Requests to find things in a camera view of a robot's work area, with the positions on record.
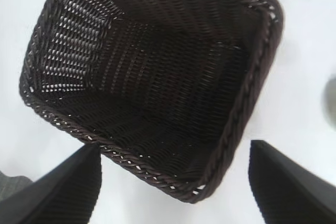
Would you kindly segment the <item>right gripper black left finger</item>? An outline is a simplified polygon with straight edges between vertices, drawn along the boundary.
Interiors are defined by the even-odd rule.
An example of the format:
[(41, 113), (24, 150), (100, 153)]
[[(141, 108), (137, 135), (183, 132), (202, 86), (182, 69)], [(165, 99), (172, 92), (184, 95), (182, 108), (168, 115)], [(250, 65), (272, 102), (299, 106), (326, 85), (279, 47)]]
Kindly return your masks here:
[(1, 223), (88, 223), (102, 184), (98, 144), (87, 144), (48, 174), (1, 201)]

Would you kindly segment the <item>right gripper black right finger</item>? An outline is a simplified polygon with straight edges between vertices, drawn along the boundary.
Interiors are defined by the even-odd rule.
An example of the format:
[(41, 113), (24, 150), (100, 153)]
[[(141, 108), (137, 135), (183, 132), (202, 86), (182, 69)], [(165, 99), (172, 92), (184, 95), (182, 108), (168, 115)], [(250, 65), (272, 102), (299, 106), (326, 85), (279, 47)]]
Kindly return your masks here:
[(265, 141), (251, 142), (248, 178), (265, 223), (335, 223), (335, 186)]

